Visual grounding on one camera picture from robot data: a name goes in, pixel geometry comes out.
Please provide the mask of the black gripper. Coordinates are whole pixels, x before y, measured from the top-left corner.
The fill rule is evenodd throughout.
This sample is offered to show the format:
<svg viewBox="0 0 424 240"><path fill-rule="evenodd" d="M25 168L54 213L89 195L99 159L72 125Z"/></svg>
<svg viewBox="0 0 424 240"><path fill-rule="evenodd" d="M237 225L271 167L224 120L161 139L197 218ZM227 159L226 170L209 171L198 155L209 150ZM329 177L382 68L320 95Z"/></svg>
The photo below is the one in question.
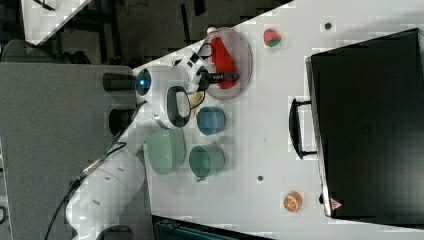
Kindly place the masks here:
<svg viewBox="0 0 424 240"><path fill-rule="evenodd" d="M237 81L240 76L238 73L209 73L204 67L201 67L196 75L200 78L197 91L205 91L211 84L226 81Z"/></svg>

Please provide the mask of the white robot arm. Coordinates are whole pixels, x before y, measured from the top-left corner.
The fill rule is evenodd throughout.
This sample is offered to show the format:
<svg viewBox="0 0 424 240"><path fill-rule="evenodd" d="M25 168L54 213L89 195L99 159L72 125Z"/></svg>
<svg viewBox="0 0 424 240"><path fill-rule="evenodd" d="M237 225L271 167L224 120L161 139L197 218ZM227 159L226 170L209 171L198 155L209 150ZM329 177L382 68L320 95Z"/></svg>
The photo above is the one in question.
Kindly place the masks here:
<svg viewBox="0 0 424 240"><path fill-rule="evenodd" d="M138 100L134 117L111 149L83 170L67 193L71 240L104 240L142 187L146 173L137 152L159 130L181 129L190 120L189 96L212 84L236 81L235 70L214 71L196 52L175 65L153 65L130 78Z"/></svg>

